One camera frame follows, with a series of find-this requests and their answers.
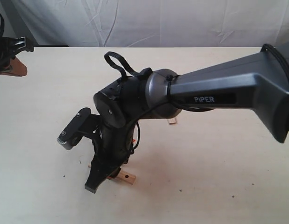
small wooden block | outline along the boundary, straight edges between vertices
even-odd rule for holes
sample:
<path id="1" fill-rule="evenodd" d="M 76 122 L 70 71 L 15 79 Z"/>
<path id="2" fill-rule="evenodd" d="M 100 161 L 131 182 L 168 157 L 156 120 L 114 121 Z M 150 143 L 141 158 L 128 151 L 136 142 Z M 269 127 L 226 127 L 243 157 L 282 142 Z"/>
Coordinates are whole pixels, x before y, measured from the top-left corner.
<path id="1" fill-rule="evenodd" d="M 116 176 L 116 178 L 119 178 L 119 179 L 121 179 L 121 180 L 133 185 L 134 182 L 135 182 L 136 176 L 131 174 L 131 173 L 128 173 L 128 172 L 126 172 L 124 170 L 121 170 L 118 173 L 118 175 Z"/>
<path id="2" fill-rule="evenodd" d="M 177 124 L 176 117 L 175 118 L 171 118 L 171 119 L 167 119 L 167 121 L 168 121 L 169 125 L 176 125 Z"/>

robotic arm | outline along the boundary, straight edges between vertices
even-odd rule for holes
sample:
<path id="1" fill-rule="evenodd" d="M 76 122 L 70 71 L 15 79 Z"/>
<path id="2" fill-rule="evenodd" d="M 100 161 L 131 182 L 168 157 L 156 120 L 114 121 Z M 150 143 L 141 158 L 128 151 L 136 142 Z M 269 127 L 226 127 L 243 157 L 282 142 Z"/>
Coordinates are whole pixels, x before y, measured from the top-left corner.
<path id="1" fill-rule="evenodd" d="M 289 43 L 278 48 L 265 44 L 260 53 L 206 69 L 177 75 L 150 68 L 135 72 L 125 59 L 105 56 L 121 78 L 94 95 L 100 113 L 84 108 L 61 132 L 66 149 L 82 137 L 92 140 L 95 155 L 85 188 L 93 193 L 108 177 L 115 177 L 139 144 L 133 146 L 139 119 L 169 119 L 182 109 L 205 112 L 215 108 L 253 110 L 280 143 L 289 131 Z M 123 68 L 110 57 L 118 59 Z"/>

white backdrop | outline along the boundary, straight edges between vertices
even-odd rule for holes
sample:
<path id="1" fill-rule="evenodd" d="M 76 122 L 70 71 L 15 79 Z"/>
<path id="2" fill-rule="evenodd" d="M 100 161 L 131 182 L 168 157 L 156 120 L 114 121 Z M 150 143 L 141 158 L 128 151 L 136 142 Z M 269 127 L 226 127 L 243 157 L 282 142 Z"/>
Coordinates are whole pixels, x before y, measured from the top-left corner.
<path id="1" fill-rule="evenodd" d="M 289 0 L 12 0 L 39 44 L 261 46 L 289 41 Z"/>

table surface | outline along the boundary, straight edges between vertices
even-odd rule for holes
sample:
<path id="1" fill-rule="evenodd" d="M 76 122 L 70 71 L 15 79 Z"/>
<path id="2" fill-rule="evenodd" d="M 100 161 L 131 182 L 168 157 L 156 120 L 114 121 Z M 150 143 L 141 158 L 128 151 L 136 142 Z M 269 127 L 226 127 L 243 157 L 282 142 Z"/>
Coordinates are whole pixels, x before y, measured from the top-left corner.
<path id="1" fill-rule="evenodd" d="M 0 76 L 0 224 L 289 224 L 289 136 L 274 140 L 250 110 L 182 112 L 177 125 L 141 120 L 141 143 L 123 168 L 134 185 L 84 189 L 93 148 L 56 138 L 92 97 L 119 77 L 103 55 L 135 70 L 178 74 L 259 48 L 36 48 L 19 54 L 26 77 Z"/>

